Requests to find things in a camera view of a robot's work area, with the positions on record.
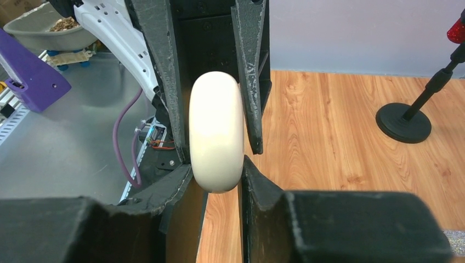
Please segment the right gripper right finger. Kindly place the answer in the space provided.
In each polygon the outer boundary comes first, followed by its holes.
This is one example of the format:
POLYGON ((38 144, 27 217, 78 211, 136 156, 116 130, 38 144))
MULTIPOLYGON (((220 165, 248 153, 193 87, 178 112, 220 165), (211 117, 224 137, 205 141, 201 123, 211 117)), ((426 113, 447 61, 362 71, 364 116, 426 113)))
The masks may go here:
POLYGON ((450 262, 450 242, 409 192, 283 190, 249 157, 238 185, 243 262, 450 262))

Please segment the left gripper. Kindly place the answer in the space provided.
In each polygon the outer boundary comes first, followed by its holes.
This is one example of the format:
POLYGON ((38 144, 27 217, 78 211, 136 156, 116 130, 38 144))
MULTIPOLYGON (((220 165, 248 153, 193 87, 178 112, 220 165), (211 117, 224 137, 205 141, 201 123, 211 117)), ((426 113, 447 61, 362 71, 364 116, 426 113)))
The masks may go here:
POLYGON ((132 1, 161 78, 179 159, 190 162, 187 94, 210 71, 240 81, 251 150, 263 153, 271 91, 268 1, 132 1))

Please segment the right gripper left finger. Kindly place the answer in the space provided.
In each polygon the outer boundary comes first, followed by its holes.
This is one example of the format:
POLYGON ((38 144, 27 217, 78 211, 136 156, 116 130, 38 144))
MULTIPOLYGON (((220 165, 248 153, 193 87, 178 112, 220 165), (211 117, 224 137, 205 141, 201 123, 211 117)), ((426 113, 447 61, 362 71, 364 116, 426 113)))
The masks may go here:
POLYGON ((206 193, 181 165, 118 205, 1 200, 1 262, 195 262, 206 193))

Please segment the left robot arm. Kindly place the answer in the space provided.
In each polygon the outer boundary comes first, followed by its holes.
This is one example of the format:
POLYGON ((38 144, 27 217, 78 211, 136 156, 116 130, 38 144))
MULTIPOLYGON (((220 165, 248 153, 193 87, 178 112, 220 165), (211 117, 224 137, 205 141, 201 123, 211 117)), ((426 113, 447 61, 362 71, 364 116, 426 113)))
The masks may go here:
POLYGON ((51 1, 126 67, 167 114, 175 149, 189 163, 189 99, 195 79, 223 71, 240 84, 248 139, 263 152, 271 91, 268 1, 51 1))

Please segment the white earbud case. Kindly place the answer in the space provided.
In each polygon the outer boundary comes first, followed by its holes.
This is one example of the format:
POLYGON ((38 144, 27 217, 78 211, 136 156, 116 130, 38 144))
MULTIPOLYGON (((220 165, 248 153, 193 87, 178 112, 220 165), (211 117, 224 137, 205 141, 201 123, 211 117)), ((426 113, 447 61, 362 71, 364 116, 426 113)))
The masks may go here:
POLYGON ((244 120, 239 84, 211 71, 194 83, 189 103, 190 160, 198 185, 210 193, 236 187, 243 170, 244 120))

